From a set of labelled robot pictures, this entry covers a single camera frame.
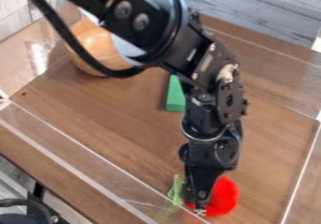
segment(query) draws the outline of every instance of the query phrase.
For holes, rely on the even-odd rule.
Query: red pom pom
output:
[[[219,217],[226,215],[237,206],[239,200],[239,190],[226,176],[222,176],[212,187],[212,195],[210,203],[206,208],[206,214],[208,217]],[[194,204],[187,205],[191,210],[195,209]]]

